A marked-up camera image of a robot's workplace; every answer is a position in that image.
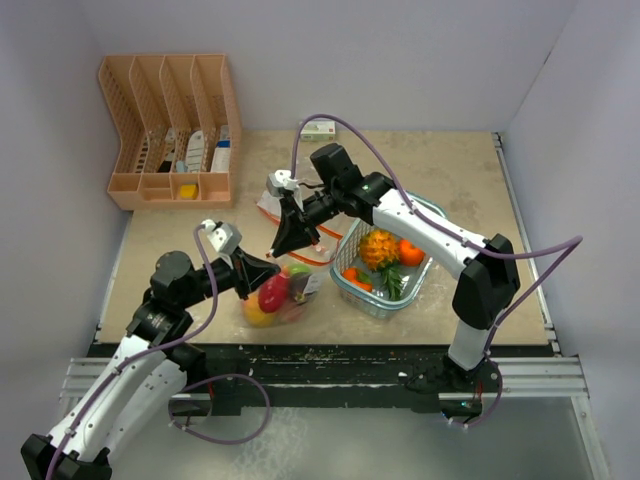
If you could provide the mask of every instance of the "plastic basket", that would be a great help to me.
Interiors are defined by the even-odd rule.
[[[447,218],[444,210],[435,203],[415,194],[409,195],[421,205],[424,205],[441,217]],[[400,300],[391,301],[383,296],[365,292],[362,289],[354,287],[350,282],[345,280],[342,272],[354,265],[364,268],[358,255],[358,244],[360,243],[360,239],[374,228],[375,227],[368,225],[362,220],[353,222],[349,232],[341,241],[340,248],[331,266],[330,274],[333,281],[340,287],[340,296],[347,303],[350,303],[372,317],[388,319],[398,310],[409,306],[411,302],[415,300],[427,276],[427,272],[433,263],[433,259],[431,259],[431,257],[425,257],[422,264],[415,268],[414,273],[407,275],[406,281],[403,282],[402,285]]]

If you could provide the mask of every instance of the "tabletop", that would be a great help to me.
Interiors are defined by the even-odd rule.
[[[516,218],[493,139],[488,132],[370,131],[365,135],[379,149],[403,186],[441,206],[455,224],[491,238],[509,238],[515,251],[523,251]],[[156,260],[165,252],[182,250],[194,265],[201,261],[193,241],[195,226],[206,218],[234,223],[242,232],[242,248],[255,256],[266,253],[276,227],[256,207],[268,173],[290,168],[293,131],[245,131],[236,178],[237,200],[229,210],[136,211],[121,250],[115,279],[107,300],[99,335],[101,342],[119,342],[133,312],[149,286]],[[351,159],[363,173],[381,171],[376,158],[355,136],[338,132]],[[320,144],[301,143],[299,158]],[[215,253],[208,252],[212,258]],[[526,262],[519,262],[522,287],[531,285]],[[456,283],[439,265],[427,275],[416,300],[388,320],[372,318],[344,302],[338,287],[323,283],[312,308],[295,324],[252,328],[243,319],[238,298],[219,298],[213,323],[195,340],[198,343],[295,344],[449,344],[457,317],[451,308]],[[211,301],[189,309],[196,328],[206,319]],[[543,316],[535,295],[504,323],[495,344],[547,343]]]

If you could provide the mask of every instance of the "perforated divider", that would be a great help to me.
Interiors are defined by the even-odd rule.
[[[121,138],[108,192],[122,209],[232,206],[242,123],[225,55],[108,56],[99,80]],[[231,137],[229,172],[210,173],[222,125]],[[175,142],[165,140],[170,127]],[[205,136],[200,172],[177,173],[197,130]],[[180,187],[193,183],[197,198],[181,199]]]

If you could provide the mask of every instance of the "gray floor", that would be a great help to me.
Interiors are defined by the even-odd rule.
[[[237,438],[263,409],[198,429]],[[467,432],[405,410],[276,409],[253,442],[212,445],[168,428],[161,411],[114,465],[114,480],[591,479],[571,403],[504,400]]]

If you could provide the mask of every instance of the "gray wall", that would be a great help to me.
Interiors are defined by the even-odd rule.
[[[585,237],[545,291],[617,478],[637,478],[640,4],[583,0],[506,134],[534,247]]]
[[[118,141],[102,52],[73,2],[0,4],[2,478],[46,433],[69,357],[86,352],[124,225],[106,185]]]
[[[108,53],[225,52],[249,128],[502,130],[575,0],[79,0]]]

